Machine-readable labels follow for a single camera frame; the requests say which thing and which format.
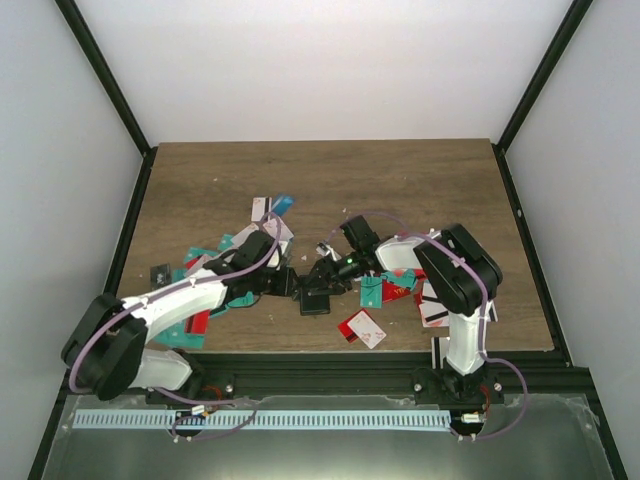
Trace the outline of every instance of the metal sheet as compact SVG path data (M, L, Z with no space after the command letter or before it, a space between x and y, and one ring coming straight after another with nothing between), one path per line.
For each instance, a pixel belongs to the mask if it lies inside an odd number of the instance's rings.
M323 400L304 403L319 408ZM277 402L268 407L283 408ZM409 407L405 402L398 408ZM511 407L492 407L487 429L501 428L519 408L517 398ZM245 431L175 444L164 430L76 430L70 427L73 417L70 407L46 479L611 478L585 402L557 395L532 396L521 425L475 444L458 443L449 434L402 431Z

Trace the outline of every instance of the cable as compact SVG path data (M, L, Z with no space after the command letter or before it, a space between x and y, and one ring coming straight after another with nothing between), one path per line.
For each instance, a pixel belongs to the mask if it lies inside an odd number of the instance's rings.
M505 360L503 358L489 358L487 356L486 352L485 352L484 331L485 331L486 323L487 323L487 318L485 317L485 314L486 314L486 311L487 311L487 303L489 302L489 293L487 292L487 287L484 285L484 283L482 283L482 280L480 279L478 274L476 272L474 272L473 269L469 265L467 265L455 253L453 253L451 250L449 250L444 245L441 245L439 242L437 242L436 240L431 238L429 235L425 235L423 233L409 233L409 234L406 234L406 235L401 235L400 236L400 240L404 240L405 238L408 238L408 237L421 238L421 239L425 240L426 242L428 242L433 247L435 247L438 250L440 250L447 257L449 257L451 260L456 262L456 264L458 264L460 266L460 268L462 268L465 272L467 272L469 274L469 276L473 279L473 281L476 282L478 284L478 287L480 288L480 292L482 294L482 304L480 305L480 322L479 322L479 326L478 326L478 354L480 355L480 358L482 358L487 363L500 363L502 365L505 365L505 366L509 367L511 370L513 370L513 372L518 377L518 380L520 380L520 383L522 384L522 396L523 396L522 408L520 409L520 413L518 414L518 416L516 417L516 419L513 422L511 422L509 425L507 425L502 430L499 430L497 432L493 432L493 433L490 433L490 434L487 434L487 435L482 435L481 437L464 437L464 436L460 435L458 432L456 432L452 428L451 429L451 433L454 434L455 436L457 436L459 439L471 440L471 441L490 440L492 438L499 437L499 436L507 433L509 430L513 429L518 423L520 423L520 421L524 417L524 414L527 411L527 406L528 406L528 403L529 403L529 389L527 388L527 382L524 379L524 376L522 375L522 372L520 372L520 370L518 370L518 367L516 367L513 363L511 363L510 361Z
M275 241L273 242L273 244L271 245L271 248L269 248L269 251L265 254L265 256L262 257L258 262L254 263L250 267L245 268L244 270L240 270L239 272L226 273L224 275L216 275L216 276L209 277L209 278L196 278L192 282L185 282L185 283L178 283L178 284L175 284L175 285L170 285L166 289L158 290L155 294L152 293L152 294L149 294L148 296L146 296L146 298L148 298L148 302L151 303L151 302L153 302L155 300L159 300L161 298L164 298L167 295L171 295L173 293L176 293L176 292L178 292L178 291L180 291L180 290L182 290L184 288L192 288L192 286L195 286L195 285L198 285L198 284L211 283L211 282L221 282L223 280L228 280L228 279L231 279L231 278L241 277L243 275L247 275L247 274L257 270L258 268L260 268L262 265L264 265L265 263L267 263L269 261L269 259L273 255L273 253L276 251L276 248L278 248L278 246L279 246L278 242L280 241L280 235L282 233L282 223L281 223L280 217L278 215L276 215L275 213L273 213L273 212L267 212L262 217L262 220L264 220L265 218L268 218L269 216L272 216L273 218L276 219ZM109 331L109 329L111 329L118 322L120 322L121 320L126 318L127 315L129 315L131 312L135 312L136 310L138 310L139 308L142 308L143 306L144 306L144 304L142 302L138 302L138 303L130 306L129 308L126 308L126 309L122 310L121 312L117 313L111 319L109 319L102 327L100 327L91 336L91 338L89 340L87 340L87 343L85 343L84 347L82 347L82 349L80 350L80 353L78 353L78 356L76 357L76 361L73 363L73 366L71 367L71 373L69 374L69 389L72 392L74 392L74 393L89 393L91 391L91 389L88 389L88 388L79 388L77 383L76 383L77 382L77 378L78 378L78 371L80 370L80 366L82 365L82 362L84 361L84 359L88 355L89 351L93 348L93 346L98 342L98 340L104 334L107 333L107 331ZM163 395L169 396L169 395L167 395L167 392L169 392L168 390L165 390L163 388L157 388L156 390L158 390ZM170 398L173 398L174 400L181 401L183 403L193 402L193 400L191 400L189 398L181 397L179 395L174 394L173 392L171 392L171 393L172 393L173 396L170 396ZM197 403L195 403L195 405L229 405L229 403L228 403L229 401L227 401L227 400L222 400L222 402L225 402L225 403L211 403L209 401L208 403L197 402Z
M224 437L228 437L229 435L233 435L234 433L238 433L240 430L242 430L244 427L246 427L247 425L249 425L251 422L253 422L256 418L258 411L254 410L251 415L249 415L249 418L247 418L244 422L239 423L238 425L236 425L235 427L233 427L230 430L227 430L226 432L222 432L222 433L215 433L213 435L198 435L196 437L187 437L187 438L191 438L193 441L199 442L201 440L216 440L219 438L224 438ZM171 433L173 435L174 441L177 441L178 439L178 432L176 430L176 427L178 425L180 425L183 422L186 422L187 420L193 420L193 419L198 419L198 420L203 420L201 419L201 417L197 416L197 415L186 415L184 417L180 417L178 418L175 422L173 422L173 425L171 425Z
M360 215L364 216L373 216L373 217L384 217L384 218L388 218L390 220L393 220L394 222L396 222L398 225L400 225L403 229L403 231L408 232L409 231L409 227L407 226L406 223L404 223L402 220L400 220L398 217L395 217L393 215L391 215L390 213L385 213L385 212L360 212L360 213L356 213L354 215L349 216L344 222L342 222L340 225L338 225L336 228L334 228L333 230L331 230L331 232L329 233L329 236L327 237L327 239L324 241L324 243L329 243L329 241L333 238L333 236L338 233L338 230L340 230L340 227L342 225L344 225L346 222L348 222L349 220L353 220L355 217L359 217Z

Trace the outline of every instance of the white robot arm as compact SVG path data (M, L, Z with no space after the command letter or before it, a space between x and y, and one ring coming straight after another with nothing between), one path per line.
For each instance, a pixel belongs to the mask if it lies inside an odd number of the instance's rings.
M351 288L351 280L371 269L381 272L412 268L426 272L438 299L449 311L448 364L462 377L474 374L483 364L479 349L479 345L484 345L480 323L483 320L479 314L481 295L464 269L457 268L432 245L434 241L440 242L446 245L444 250L455 250L458 258L482 279L491 300L502 274L471 235L462 226L454 225L432 232L429 241L410 236L381 242L362 217L345 222L342 230L354 252L344 257L325 256L316 262L305 280L299 280L291 267L284 266L281 250L277 261L271 257L262 267L251 268L276 248L271 236L256 231L233 257L213 259L180 282L123 300L101 295L92 302L65 345L62 358L70 367L79 365L78 377L102 400L114 398L131 387L179 390L190 380L189 362L178 352L154 351L145 345L184 318L215 310L248 291L293 296L300 299L303 313L305 299L344 293ZM252 273L240 274L247 269ZM117 330L107 330L98 338L100 328L118 316L123 321L118 323ZM481 332L482 342L478 342ZM87 350L86 345L96 338L94 346Z
M441 233L432 231L429 236L437 240ZM393 237L383 242L376 249L376 257L384 270L396 271L405 269L422 269L414 249L425 240L420 237L400 239ZM478 335L480 326L480 307L471 315L455 313L449 310L449 349L446 354L448 364L460 375L469 375L478 370L484 363L478 350ZM482 332L482 344L486 329Z

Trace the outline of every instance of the wooden table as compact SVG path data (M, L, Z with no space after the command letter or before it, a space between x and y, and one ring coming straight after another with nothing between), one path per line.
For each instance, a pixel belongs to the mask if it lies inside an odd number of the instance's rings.
M465 225L501 266L490 350L546 350L552 342L498 168L487 140L175 143L159 147L118 295L149 290L149 267L180 268L190 246L214 249L250 222L255 196L295 198L284 221L295 233L291 264L306 273L315 245L359 211L383 211L412 228ZM381 236L397 231L371 217ZM333 243L348 251L346 242ZM265 296L250 309L212 319L205 350L356 351L336 326L357 311L359 285L331 298L331 314L301 317L288 298ZM411 297L371 309L387 333L376 350L429 350Z

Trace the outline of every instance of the black metal frame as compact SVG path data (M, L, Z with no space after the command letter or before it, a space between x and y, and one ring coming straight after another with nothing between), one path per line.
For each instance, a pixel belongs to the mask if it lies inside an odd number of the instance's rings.
M111 98L133 141L143 156L133 197L122 228L105 292L115 293L120 282L156 148L147 143L122 91L111 73L74 0L55 0L96 75ZM493 145L524 250L547 319L554 349L548 352L500 352L515 363L527 379L532 393L582 393L591 410L599 417L598 428L615 478L627 478L615 442L600 405L588 369L571 366L571 357L556 315L549 289L536 254L527 222L509 173L505 152L513 142L528 112L538 98L571 37L586 14L592 0L574 0L558 28L547 52L514 111L500 141ZM233 378L237 395L323 395L387 394L413 395L412 372L431 364L426 353L335 353L335 354L195 354L207 371ZM500 370L505 393L520 391L517 377L508 369ZM40 478L67 394L66 378L54 405L51 419L29 478Z

